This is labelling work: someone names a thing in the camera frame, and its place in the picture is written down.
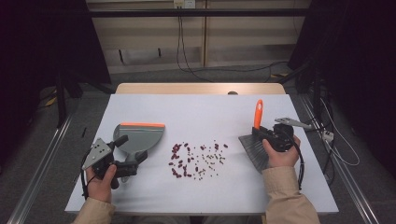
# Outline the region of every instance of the white tabletop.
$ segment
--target white tabletop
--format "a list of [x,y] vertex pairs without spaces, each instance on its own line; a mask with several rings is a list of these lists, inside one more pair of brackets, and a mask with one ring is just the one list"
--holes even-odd
[[[148,152],[148,159],[140,164],[137,175],[125,184],[120,183],[120,187],[112,191],[116,212],[131,215],[263,214],[268,197],[262,176],[254,169],[238,140],[238,136],[251,132],[258,99],[264,102],[262,126],[272,129],[278,118],[298,120],[286,94],[112,95],[95,139],[101,137],[105,142],[112,141],[114,129],[124,121],[164,123],[166,126],[163,138]],[[294,131],[302,141],[301,151],[305,161],[302,193],[319,213],[338,212],[304,130],[294,127]],[[174,144],[183,143],[189,144],[191,153],[200,161],[197,165],[196,161],[188,164],[189,174],[195,175],[175,178],[171,170],[173,166],[168,163],[172,161]],[[215,143],[219,144],[216,152]],[[206,149],[201,150],[200,146],[206,146]],[[214,161],[213,170],[208,168],[210,164],[201,160],[202,156],[207,158],[219,154],[225,159],[223,164],[219,160]],[[115,157],[116,160],[124,160],[117,149]],[[180,157],[187,159],[186,149]],[[206,169],[201,180],[195,172],[196,166],[200,170]],[[298,174],[299,162],[295,168]],[[81,194],[81,183],[78,181],[66,212],[80,210],[84,204]]]

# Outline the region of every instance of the dustpan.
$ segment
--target dustpan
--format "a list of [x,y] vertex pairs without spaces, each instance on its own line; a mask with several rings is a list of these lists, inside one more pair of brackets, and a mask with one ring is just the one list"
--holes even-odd
[[[125,161],[136,161],[140,163],[148,157],[148,150],[154,147],[163,136],[165,125],[162,123],[131,123],[123,122],[117,125],[113,138],[127,135],[129,141],[119,149],[127,154]],[[121,179],[123,183],[128,176]]]

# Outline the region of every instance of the metal frame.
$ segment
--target metal frame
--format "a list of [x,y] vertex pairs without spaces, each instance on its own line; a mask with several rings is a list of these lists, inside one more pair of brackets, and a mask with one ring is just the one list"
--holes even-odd
[[308,8],[265,8],[265,9],[124,9],[124,10],[39,10],[41,16],[55,17],[302,17]]
[[40,191],[41,184],[43,183],[47,171],[49,170],[52,161],[54,160],[56,153],[58,151],[59,146],[64,139],[64,136],[69,128],[71,119],[77,110],[78,105],[75,105],[74,108],[71,109],[69,115],[65,118],[64,124],[58,128],[55,134],[52,137],[51,142],[44,154],[43,159],[41,160],[40,164],[38,165],[37,169],[35,170],[35,174],[33,175],[32,179],[29,182],[29,185],[23,192],[20,200],[18,201],[17,205],[14,208],[14,211],[11,214],[7,224],[13,223],[24,223],[25,219],[27,218],[30,208],[32,207],[33,203],[35,202],[35,197],[37,193]]
[[[316,128],[319,127],[316,119],[314,119],[315,114],[312,110],[314,107],[309,100],[308,96],[300,96],[300,99],[304,105],[304,108],[306,110],[306,113],[309,115],[311,119],[313,119],[313,122],[316,126]],[[326,150],[328,153],[330,153],[330,145],[327,141],[322,140],[325,144]],[[352,173],[349,172],[349,169],[346,164],[342,163],[337,159],[337,157],[332,153],[331,159],[333,161],[334,167],[337,170],[338,174],[341,176],[341,179],[344,182],[344,185],[346,186],[347,191],[349,192],[349,195],[352,199],[352,201],[355,203],[357,209],[359,210],[362,219],[364,220],[364,223],[366,224],[378,224],[380,223],[378,218],[375,216],[374,209],[370,205],[369,201],[367,200],[366,196],[364,195],[363,191],[359,187],[358,183],[356,182],[355,178],[353,178]]]

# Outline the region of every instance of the sleeve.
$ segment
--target sleeve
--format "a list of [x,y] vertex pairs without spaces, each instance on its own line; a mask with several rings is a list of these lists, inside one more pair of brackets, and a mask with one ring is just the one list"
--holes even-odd
[[116,206],[88,198],[73,223],[110,223]]
[[270,198],[265,212],[266,223],[319,223],[314,206],[299,191],[293,167],[270,168],[262,174]]

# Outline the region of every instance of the person's right hand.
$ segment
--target person's right hand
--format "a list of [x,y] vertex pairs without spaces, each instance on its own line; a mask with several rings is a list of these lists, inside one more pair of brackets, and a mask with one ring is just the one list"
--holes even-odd
[[[296,135],[294,135],[293,138],[294,142],[300,146],[300,139]],[[286,152],[277,152],[271,147],[270,143],[266,139],[262,140],[262,145],[264,146],[264,149],[269,157],[268,168],[280,166],[294,167],[299,158],[297,149],[295,147],[291,147]]]

